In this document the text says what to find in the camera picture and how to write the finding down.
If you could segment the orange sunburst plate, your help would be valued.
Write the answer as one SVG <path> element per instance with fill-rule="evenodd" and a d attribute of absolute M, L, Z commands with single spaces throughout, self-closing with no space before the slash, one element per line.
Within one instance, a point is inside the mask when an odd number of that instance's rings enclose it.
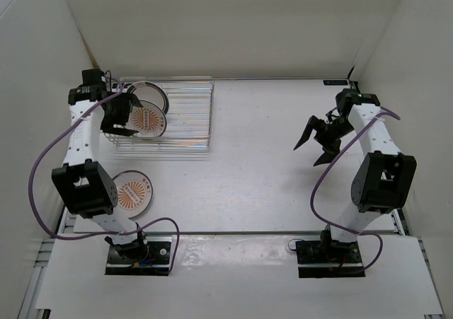
<path fill-rule="evenodd" d="M 167 128 L 167 119 L 163 110 L 146 100 L 140 100 L 140 103 L 141 107 L 132 108 L 127 126 L 137 131 L 136 137 L 161 137 Z"/>
<path fill-rule="evenodd" d="M 129 219 L 143 215 L 151 206 L 154 188 L 147 175 L 126 170 L 113 177 L 117 188 L 117 206 Z"/>

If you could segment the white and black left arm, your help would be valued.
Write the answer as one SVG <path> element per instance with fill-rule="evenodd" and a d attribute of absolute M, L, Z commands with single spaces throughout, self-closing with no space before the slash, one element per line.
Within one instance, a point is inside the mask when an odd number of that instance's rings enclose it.
<path fill-rule="evenodd" d="M 71 124 L 75 129 L 62 167 L 52 170 L 52 181 L 71 214 L 88 219 L 106 231 L 105 241 L 119 256 L 141 262 L 149 252 L 146 237 L 136 222 L 116 209 L 119 201 L 116 185 L 98 160 L 101 132 L 126 137 L 136 133 L 113 124 L 103 126 L 104 117 L 127 121 L 129 113 L 124 108 L 139 102 L 137 98 L 116 97 L 96 106 L 109 96 L 103 82 L 85 83 L 70 90 Z"/>

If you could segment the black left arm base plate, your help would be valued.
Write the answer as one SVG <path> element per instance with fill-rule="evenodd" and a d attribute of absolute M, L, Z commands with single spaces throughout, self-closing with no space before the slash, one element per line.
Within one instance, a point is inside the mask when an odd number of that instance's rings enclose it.
<path fill-rule="evenodd" d="M 110 276 L 162 276 L 170 274 L 172 237 L 151 237 L 147 242 L 145 255 L 137 259 L 120 256 L 114 248 L 109 248 L 105 275 Z"/>

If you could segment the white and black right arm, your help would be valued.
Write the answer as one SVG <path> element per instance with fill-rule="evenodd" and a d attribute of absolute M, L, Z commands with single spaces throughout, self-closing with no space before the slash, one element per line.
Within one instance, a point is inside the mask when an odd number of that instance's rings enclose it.
<path fill-rule="evenodd" d="M 338 116 L 328 113 L 326 120 L 311 116 L 296 144 L 299 148 L 313 137 L 323 150 L 315 164 L 332 169 L 352 146 L 342 146 L 341 139 L 354 132 L 364 156 L 351 182 L 349 205 L 338 220 L 322 220 L 326 229 L 317 250 L 326 262 L 349 251 L 374 220 L 405 205 L 417 167 L 416 159 L 403 154 L 386 128 L 384 117 L 396 114 L 383 108 L 375 94 L 345 88 L 336 95 L 336 111 Z"/>

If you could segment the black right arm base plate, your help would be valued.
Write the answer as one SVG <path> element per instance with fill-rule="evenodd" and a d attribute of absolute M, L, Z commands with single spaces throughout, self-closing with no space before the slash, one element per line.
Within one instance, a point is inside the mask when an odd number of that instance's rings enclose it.
<path fill-rule="evenodd" d="M 295 252 L 300 279 L 365 277 L 357 242 L 324 245 L 320 240 L 298 240 Z"/>

